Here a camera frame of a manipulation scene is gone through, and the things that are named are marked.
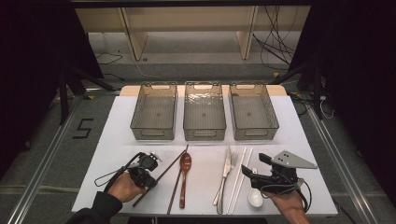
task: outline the robotic hand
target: robotic hand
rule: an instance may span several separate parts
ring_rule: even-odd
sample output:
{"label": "robotic hand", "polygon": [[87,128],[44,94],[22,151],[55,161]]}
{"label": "robotic hand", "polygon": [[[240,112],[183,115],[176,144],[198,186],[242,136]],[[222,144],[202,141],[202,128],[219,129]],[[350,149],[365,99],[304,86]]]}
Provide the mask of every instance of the robotic hand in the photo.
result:
{"label": "robotic hand", "polygon": [[296,168],[318,169],[318,167],[314,163],[306,161],[286,150],[274,158],[260,153],[259,160],[272,166],[272,175],[253,174],[250,169],[242,165],[242,174],[250,178],[251,187],[258,189],[261,193],[267,191],[274,194],[291,193],[293,190],[297,190],[302,196],[306,212],[309,209],[309,205],[300,191],[300,186],[304,183],[304,180],[297,176]]}

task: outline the ceramic spoon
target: ceramic spoon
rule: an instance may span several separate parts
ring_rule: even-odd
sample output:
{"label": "ceramic spoon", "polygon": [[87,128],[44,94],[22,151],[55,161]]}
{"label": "ceramic spoon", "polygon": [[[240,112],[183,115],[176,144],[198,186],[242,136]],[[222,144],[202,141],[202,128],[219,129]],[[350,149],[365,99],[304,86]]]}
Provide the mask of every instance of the ceramic spoon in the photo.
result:
{"label": "ceramic spoon", "polygon": [[[252,168],[251,171],[253,172],[253,174],[257,174],[256,168]],[[247,199],[249,203],[254,207],[262,206],[262,194],[258,189],[251,188],[250,192],[248,193]]]}
{"label": "ceramic spoon", "polygon": [[189,153],[184,153],[180,158],[180,169],[183,173],[183,183],[181,184],[181,192],[180,192],[180,208],[184,208],[186,202],[186,177],[187,172],[191,168],[191,156]]}

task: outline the wooden spoon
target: wooden spoon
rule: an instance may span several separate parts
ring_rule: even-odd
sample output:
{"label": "wooden spoon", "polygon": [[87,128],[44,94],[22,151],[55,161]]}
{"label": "wooden spoon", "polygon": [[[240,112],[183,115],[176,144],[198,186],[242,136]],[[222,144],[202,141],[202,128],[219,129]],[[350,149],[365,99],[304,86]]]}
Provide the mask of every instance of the wooden spoon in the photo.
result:
{"label": "wooden spoon", "polygon": [[183,183],[180,192],[180,208],[184,208],[186,201],[186,176],[191,168],[191,156],[189,153],[184,153],[180,158],[180,169],[183,172]]}

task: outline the black sleeve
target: black sleeve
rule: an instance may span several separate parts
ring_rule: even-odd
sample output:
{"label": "black sleeve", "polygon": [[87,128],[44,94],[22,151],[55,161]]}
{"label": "black sleeve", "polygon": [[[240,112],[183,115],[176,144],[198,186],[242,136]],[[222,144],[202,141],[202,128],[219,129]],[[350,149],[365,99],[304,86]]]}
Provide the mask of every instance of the black sleeve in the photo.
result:
{"label": "black sleeve", "polygon": [[122,208],[122,203],[111,194],[98,191],[92,208],[83,208],[76,212],[66,224],[109,223],[110,219]]}

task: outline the human hand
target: human hand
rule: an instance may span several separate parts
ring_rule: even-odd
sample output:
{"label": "human hand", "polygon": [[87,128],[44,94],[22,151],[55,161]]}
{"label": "human hand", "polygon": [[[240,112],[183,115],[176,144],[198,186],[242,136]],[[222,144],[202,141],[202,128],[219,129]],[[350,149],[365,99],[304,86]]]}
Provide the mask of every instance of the human hand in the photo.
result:
{"label": "human hand", "polygon": [[143,194],[145,192],[146,190],[144,188],[141,189],[134,183],[127,172],[124,172],[122,175],[120,175],[107,191],[107,193],[113,195],[122,203],[127,203],[137,195]]}
{"label": "human hand", "polygon": [[266,191],[264,194],[273,201],[276,208],[289,223],[309,223],[305,215],[303,201],[296,190],[289,194],[275,195]]}

